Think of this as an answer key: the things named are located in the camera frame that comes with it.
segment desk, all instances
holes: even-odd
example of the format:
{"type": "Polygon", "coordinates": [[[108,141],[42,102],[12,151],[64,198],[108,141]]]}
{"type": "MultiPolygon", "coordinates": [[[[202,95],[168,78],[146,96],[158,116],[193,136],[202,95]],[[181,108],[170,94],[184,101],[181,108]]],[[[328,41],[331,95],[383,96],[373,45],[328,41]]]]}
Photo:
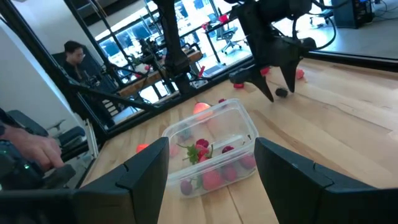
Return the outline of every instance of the desk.
{"type": "MultiPolygon", "coordinates": [[[[163,130],[192,114],[197,101],[240,98],[264,136],[294,152],[379,188],[398,187],[398,78],[396,73],[303,60],[305,80],[296,93],[271,103],[251,84],[235,90],[226,81],[108,141],[84,184],[155,141],[163,130]]],[[[278,68],[267,76],[272,92],[286,86],[278,68]]],[[[166,190],[159,223],[277,223],[258,173],[188,200],[166,190]]]]}
{"type": "MultiPolygon", "coordinates": [[[[196,50],[193,53],[188,54],[187,56],[188,56],[189,62],[191,64],[193,64],[202,58],[202,53],[199,50],[196,50]]],[[[158,71],[154,71],[154,72],[148,74],[148,78],[140,79],[140,80],[132,83],[131,85],[123,88],[122,90],[119,91],[119,94],[123,97],[131,96],[131,95],[134,95],[135,93],[137,93],[141,89],[142,84],[144,82],[146,83],[147,86],[150,86],[150,85],[153,85],[161,80],[162,80],[162,77],[161,77],[160,73],[158,71]]]]}

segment metal pole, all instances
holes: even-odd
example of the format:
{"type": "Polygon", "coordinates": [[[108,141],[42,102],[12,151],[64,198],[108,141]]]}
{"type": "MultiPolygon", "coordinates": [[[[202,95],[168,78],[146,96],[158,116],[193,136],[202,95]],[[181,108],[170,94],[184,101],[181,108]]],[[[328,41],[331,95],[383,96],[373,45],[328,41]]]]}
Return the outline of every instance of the metal pole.
{"type": "Polygon", "coordinates": [[[152,15],[152,12],[149,10],[147,1],[144,1],[144,2],[145,2],[145,8],[148,11],[148,15],[149,15],[150,19],[152,19],[152,21],[154,22],[155,28],[158,31],[159,35],[162,35],[162,31],[159,28],[159,26],[157,25],[157,22],[155,21],[154,15],[152,15]]]}
{"type": "Polygon", "coordinates": [[[127,56],[127,54],[125,53],[123,46],[120,44],[118,38],[116,37],[116,35],[114,34],[114,32],[111,29],[111,26],[109,25],[109,23],[107,22],[106,18],[105,18],[105,14],[102,10],[100,10],[100,5],[98,4],[97,1],[95,0],[89,0],[91,5],[93,6],[94,10],[96,11],[96,13],[99,15],[99,17],[101,18],[101,20],[104,22],[106,28],[109,30],[109,32],[111,33],[111,36],[113,37],[113,40],[115,41],[116,45],[118,46],[119,50],[122,52],[123,57],[128,61],[128,63],[130,63],[130,59],[129,56],[127,56]]]}
{"type": "Polygon", "coordinates": [[[108,68],[108,72],[111,75],[112,78],[116,80],[116,83],[118,83],[119,87],[122,88],[125,86],[125,84],[122,82],[122,80],[119,78],[119,75],[116,74],[116,72],[111,68],[111,63],[109,62],[108,58],[105,56],[104,52],[102,51],[102,48],[100,45],[98,45],[97,41],[95,41],[95,38],[91,34],[91,32],[88,30],[88,27],[86,23],[84,22],[83,18],[79,15],[78,11],[76,10],[75,6],[71,2],[71,0],[63,0],[65,4],[68,6],[70,12],[73,14],[75,17],[77,23],[79,23],[80,27],[83,29],[83,32],[86,34],[88,39],[90,40],[91,44],[95,48],[95,50],[98,52],[99,56],[101,59],[104,61],[104,64],[106,68],[108,68]]]}

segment pink ball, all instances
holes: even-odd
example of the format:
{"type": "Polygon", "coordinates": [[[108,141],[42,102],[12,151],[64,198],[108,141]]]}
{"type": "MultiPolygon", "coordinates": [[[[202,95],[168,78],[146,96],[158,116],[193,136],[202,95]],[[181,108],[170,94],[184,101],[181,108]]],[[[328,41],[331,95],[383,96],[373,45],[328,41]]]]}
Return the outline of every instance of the pink ball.
{"type": "Polygon", "coordinates": [[[296,70],[296,79],[302,79],[304,77],[304,71],[302,69],[296,70]]]}

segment table leg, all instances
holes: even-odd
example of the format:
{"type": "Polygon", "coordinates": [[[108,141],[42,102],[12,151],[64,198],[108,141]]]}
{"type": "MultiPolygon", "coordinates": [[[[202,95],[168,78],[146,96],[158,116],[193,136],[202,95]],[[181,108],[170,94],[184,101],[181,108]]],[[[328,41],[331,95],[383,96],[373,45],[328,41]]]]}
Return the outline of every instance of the table leg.
{"type": "Polygon", "coordinates": [[[209,34],[206,33],[206,36],[207,36],[207,39],[209,40],[210,47],[211,47],[211,49],[213,50],[214,55],[216,56],[217,62],[218,62],[218,63],[221,63],[220,58],[218,57],[217,51],[216,51],[216,49],[214,48],[214,45],[213,45],[213,43],[212,43],[212,41],[211,41],[211,39],[210,39],[209,34]]]}

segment strawberry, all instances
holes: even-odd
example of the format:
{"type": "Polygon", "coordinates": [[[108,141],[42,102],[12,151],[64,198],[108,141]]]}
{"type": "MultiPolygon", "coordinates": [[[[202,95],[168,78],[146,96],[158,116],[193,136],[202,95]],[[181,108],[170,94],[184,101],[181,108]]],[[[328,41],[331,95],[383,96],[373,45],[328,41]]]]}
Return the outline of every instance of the strawberry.
{"type": "Polygon", "coordinates": [[[208,160],[209,158],[207,158],[206,156],[202,156],[200,159],[199,159],[199,162],[204,162],[204,161],[206,161],[206,160],[208,160]]]}
{"type": "Polygon", "coordinates": [[[236,172],[234,166],[227,165],[223,167],[223,178],[229,182],[236,180],[238,173],[236,172]]]}
{"type": "Polygon", "coordinates": [[[253,169],[256,166],[256,160],[253,155],[246,155],[239,160],[241,166],[247,170],[253,169]]]}
{"type": "Polygon", "coordinates": [[[209,147],[209,142],[206,139],[199,139],[197,140],[197,145],[202,145],[203,147],[209,147]]]}
{"type": "Polygon", "coordinates": [[[171,145],[170,146],[170,158],[175,157],[178,153],[180,152],[180,150],[178,149],[178,147],[176,145],[171,145]]]}
{"type": "Polygon", "coordinates": [[[223,179],[217,170],[211,170],[203,174],[203,188],[205,190],[214,190],[223,185],[223,179]]]}
{"type": "Polygon", "coordinates": [[[187,180],[183,180],[181,182],[180,188],[181,188],[181,193],[183,193],[184,195],[190,195],[193,189],[191,182],[187,180]]]}
{"type": "Polygon", "coordinates": [[[222,153],[229,152],[229,151],[231,151],[232,149],[234,149],[234,147],[232,147],[232,146],[225,146],[224,149],[223,149],[223,151],[222,151],[222,153]]]}

